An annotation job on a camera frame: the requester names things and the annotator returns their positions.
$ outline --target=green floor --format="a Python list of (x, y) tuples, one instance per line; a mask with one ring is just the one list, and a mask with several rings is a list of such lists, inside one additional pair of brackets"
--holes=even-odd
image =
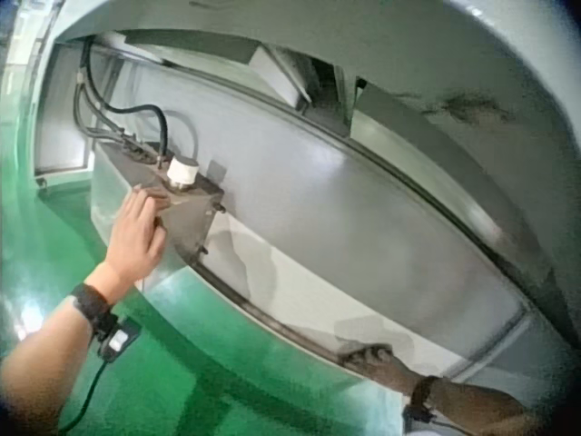
[[(46, 316), (105, 251), (89, 216), (89, 182), (34, 184), (21, 97), (13, 89), (0, 102), (2, 354), (18, 326)], [(172, 323), (138, 293), (118, 305), (142, 335), (106, 370), (71, 434), (400, 434), (397, 394), (281, 342), (202, 282), (166, 283), (168, 298), (176, 286), (185, 296)], [(79, 410), (98, 365), (91, 351), (63, 421)]]

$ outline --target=white cap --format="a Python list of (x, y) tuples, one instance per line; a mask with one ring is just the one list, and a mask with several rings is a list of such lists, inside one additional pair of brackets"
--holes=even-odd
[(198, 173), (198, 164), (193, 159), (174, 156), (167, 170), (167, 176), (174, 183), (193, 184)]

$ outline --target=hose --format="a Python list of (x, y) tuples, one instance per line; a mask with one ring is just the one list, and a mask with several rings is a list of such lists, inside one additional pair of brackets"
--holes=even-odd
[(87, 84), (89, 86), (89, 90), (91, 94), (97, 99), (97, 101), (101, 104), (101, 106), (106, 109), (107, 111), (113, 112), (114, 114), (135, 114), (138, 112), (143, 111), (151, 111), (157, 117), (159, 124), (160, 124), (160, 150), (157, 157), (157, 164), (158, 167), (161, 166), (165, 155), (167, 154), (167, 136), (168, 136), (168, 129), (167, 129), (167, 120), (165, 115), (163, 114), (162, 109), (155, 104), (141, 104), (134, 107), (127, 107), (127, 108), (119, 108), (114, 107), (105, 102), (105, 100), (101, 97), (97, 88), (94, 84), (93, 80), (93, 73), (91, 71), (91, 47), (93, 46), (94, 36), (87, 37), (84, 40), (83, 46), (83, 54), (81, 55), (81, 68), (85, 67), (86, 71), (86, 78)]
[(119, 134), (104, 129), (92, 129), (84, 124), (83, 118), (81, 117), (81, 110), (79, 108), (79, 103), (81, 100), (81, 94), (83, 93), (83, 89), (84, 84), (77, 84), (77, 86), (74, 88), (74, 97), (73, 97), (74, 124), (83, 134), (89, 136), (90, 138), (109, 139), (111, 141), (122, 143), (123, 138)]
[[(101, 121), (103, 121), (104, 123), (109, 125), (115, 131), (112, 132), (112, 131), (104, 130), (104, 129), (93, 129), (91, 127), (87, 127), (84, 124), (83, 118), (81, 116), (80, 105), (79, 105), (79, 103), (81, 101), (81, 95), (84, 96), (84, 100), (87, 102), (91, 111)], [(118, 144), (129, 143), (135, 147), (141, 148), (142, 150), (144, 150), (146, 153), (150, 154), (151, 156), (155, 156), (156, 154), (158, 154), (153, 149), (153, 147), (151, 147), (150, 145), (140, 143), (140, 142), (136, 141), (134, 138), (132, 138), (131, 136), (124, 134), (123, 128), (119, 127), (117, 124), (115, 124), (113, 121), (111, 121), (105, 115), (103, 115), (99, 111), (99, 109), (97, 109), (97, 107), (94, 105), (94, 103), (91, 101), (91, 99), (89, 98), (89, 94), (87, 93), (87, 90), (84, 87), (84, 84), (77, 84), (77, 86), (74, 89), (73, 118), (74, 118), (75, 125), (81, 131), (81, 133), (85, 134), (86, 136), (89, 136), (90, 138), (108, 139), (108, 140), (116, 142)]]

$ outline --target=wire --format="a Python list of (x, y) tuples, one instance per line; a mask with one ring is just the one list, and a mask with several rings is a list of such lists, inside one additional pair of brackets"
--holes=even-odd
[(85, 67), (87, 84), (91, 94), (97, 99), (103, 108), (114, 114), (135, 114), (137, 112), (151, 111), (157, 116), (160, 124), (160, 150), (158, 154), (158, 165), (161, 165), (163, 158), (167, 153), (167, 120), (162, 109), (155, 104), (141, 104), (139, 106), (120, 108), (111, 106), (101, 97), (94, 84), (93, 73), (91, 71), (91, 47), (93, 46), (94, 36), (89, 36), (84, 40), (83, 53), (81, 55), (81, 67)]
[(98, 108), (94, 105), (93, 101), (91, 100), (89, 93), (87, 93), (87, 88), (83, 86), (81, 88), (81, 94), (83, 95), (84, 102), (89, 106), (91, 112), (96, 115), (96, 117), (101, 121), (103, 124), (106, 124), (112, 131), (122, 133), (123, 129), (115, 124), (112, 120), (107, 118)]
[(434, 425), (438, 425), (440, 427), (446, 427), (447, 429), (459, 431), (460, 433), (466, 434), (467, 436), (474, 436), (474, 433), (470, 433), (469, 431), (461, 429), (461, 428), (457, 427), (456, 425), (448, 424), (446, 422), (431, 421), (430, 424), (434, 424)]
[(83, 418), (83, 416), (86, 414), (87, 409), (89, 408), (89, 403), (91, 402), (91, 399), (93, 398), (94, 388), (97, 387), (97, 383), (99, 382), (99, 379), (101, 378), (101, 375), (103, 374), (103, 371), (105, 370), (106, 366), (107, 366), (107, 362), (103, 362), (103, 364), (101, 365), (101, 367), (99, 368), (97, 373), (94, 375), (93, 382), (91, 383), (91, 387), (89, 388), (89, 392), (87, 392), (87, 397), (84, 399), (83, 407), (81, 407), (81, 411), (79, 411), (79, 414), (76, 415), (76, 417), (74, 417), (74, 419), (72, 421), (70, 421), (68, 424), (66, 424), (62, 429), (60, 429), (58, 431), (59, 434), (66, 434), (67, 432), (72, 430), (76, 426), (76, 424), (78, 424), (81, 421), (81, 419)]
[(91, 129), (84, 124), (83, 118), (81, 117), (81, 110), (79, 108), (79, 101), (81, 99), (81, 93), (83, 92), (83, 89), (84, 84), (77, 84), (77, 86), (74, 88), (73, 119), (75, 125), (83, 134), (91, 138), (109, 139), (116, 142), (122, 142), (123, 138), (119, 134), (116, 134), (115, 132), (110, 132), (108, 130), (103, 129)]

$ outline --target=black hose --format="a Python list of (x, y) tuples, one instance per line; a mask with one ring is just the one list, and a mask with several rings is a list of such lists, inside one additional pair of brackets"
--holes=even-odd
[(83, 54), (81, 56), (81, 67), (85, 67), (87, 84), (89, 89), (97, 101), (105, 108), (107, 111), (113, 112), (114, 114), (135, 114), (142, 111), (151, 111), (157, 116), (157, 120), (160, 124), (160, 151), (158, 154), (158, 165), (161, 165), (163, 158), (167, 154), (167, 120), (163, 114), (162, 109), (155, 104), (141, 104), (139, 106), (119, 108), (114, 107), (105, 102), (101, 97), (97, 88), (94, 84), (93, 74), (91, 72), (91, 47), (93, 45), (94, 36), (87, 37), (84, 40)]
[[(94, 112), (94, 114), (97, 115), (97, 117), (99, 117), (99, 119), (102, 120), (104, 123), (106, 123), (107, 125), (110, 125), (110, 127), (112, 127), (112, 128), (113, 128), (113, 126), (116, 127), (117, 128), (116, 132), (112, 132), (110, 130), (104, 130), (104, 129), (93, 129), (91, 127), (87, 127), (84, 124), (83, 118), (81, 117), (81, 108), (79, 105), (79, 103), (81, 101), (81, 95), (84, 96), (85, 101), (89, 105), (89, 108), (91, 108), (91, 110)], [(89, 136), (90, 138), (108, 139), (108, 140), (116, 142), (118, 144), (128, 143), (128, 144), (131, 144), (135, 147), (141, 148), (142, 150), (144, 150), (146, 153), (150, 154), (151, 156), (155, 156), (156, 154), (158, 154), (150, 145), (139, 143), (133, 137), (128, 136), (127, 134), (124, 134), (123, 129), (121, 127), (119, 127), (117, 124), (115, 124), (113, 121), (108, 119), (105, 115), (103, 115), (99, 111), (99, 109), (97, 109), (97, 107), (94, 105), (94, 103), (91, 101), (91, 99), (89, 98), (89, 94), (87, 93), (87, 90), (84, 87), (84, 84), (78, 84), (74, 89), (73, 118), (74, 118), (75, 125), (81, 131), (81, 133), (85, 134), (86, 136)]]
[(77, 84), (74, 88), (74, 97), (73, 97), (73, 119), (74, 123), (77, 128), (86, 136), (95, 139), (109, 139), (111, 141), (122, 142), (123, 138), (115, 133), (110, 132), (108, 130), (102, 129), (90, 129), (88, 128), (84, 122), (83, 118), (81, 117), (81, 110), (79, 108), (79, 103), (81, 100), (81, 94), (83, 93), (84, 84)]
[(93, 382), (91, 383), (91, 387), (89, 388), (89, 392), (87, 392), (87, 396), (84, 399), (83, 407), (81, 407), (81, 410), (74, 417), (74, 419), (72, 421), (70, 421), (68, 424), (66, 424), (62, 429), (59, 429), (59, 431), (58, 431), (59, 434), (66, 434), (67, 432), (72, 430), (74, 428), (74, 426), (76, 426), (76, 424), (78, 424), (81, 421), (81, 419), (83, 418), (83, 416), (86, 414), (87, 409), (89, 408), (89, 403), (91, 402), (91, 399), (93, 398), (94, 388), (97, 387), (97, 383), (99, 382), (99, 379), (101, 378), (101, 375), (103, 374), (103, 371), (105, 371), (106, 367), (107, 367), (107, 362), (103, 362), (103, 364), (99, 368), (99, 371), (97, 371), (97, 373), (94, 375)]
[(94, 105), (93, 101), (89, 97), (89, 93), (87, 92), (87, 88), (85, 88), (84, 85), (81, 88), (81, 95), (84, 97), (84, 102), (87, 103), (87, 106), (89, 106), (89, 109), (91, 109), (91, 112), (93, 112), (93, 114), (96, 115), (96, 117), (99, 119), (99, 121), (101, 121), (103, 124), (107, 125), (107, 127), (109, 127), (114, 132), (117, 132), (117, 133), (122, 133), (123, 132), (123, 129), (121, 127), (119, 127), (112, 120), (110, 120), (109, 118), (107, 118), (99, 110), (99, 108)]

